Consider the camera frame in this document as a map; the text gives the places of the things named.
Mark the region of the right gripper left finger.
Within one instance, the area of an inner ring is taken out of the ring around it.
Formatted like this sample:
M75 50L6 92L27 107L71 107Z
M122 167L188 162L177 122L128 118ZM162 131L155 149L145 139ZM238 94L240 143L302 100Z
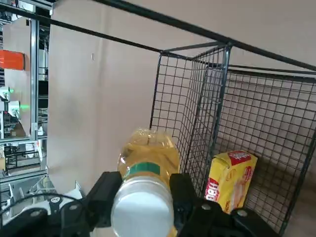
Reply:
M43 193L48 204L26 207L0 224L2 237L88 237L111 226L111 209L122 184L118 171L103 172L85 197Z

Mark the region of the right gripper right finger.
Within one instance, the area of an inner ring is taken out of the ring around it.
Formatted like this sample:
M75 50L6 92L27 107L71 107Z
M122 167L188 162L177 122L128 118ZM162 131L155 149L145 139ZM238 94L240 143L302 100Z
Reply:
M255 211L248 208L225 213L213 201L196 196L188 173L169 180L178 237L278 237Z

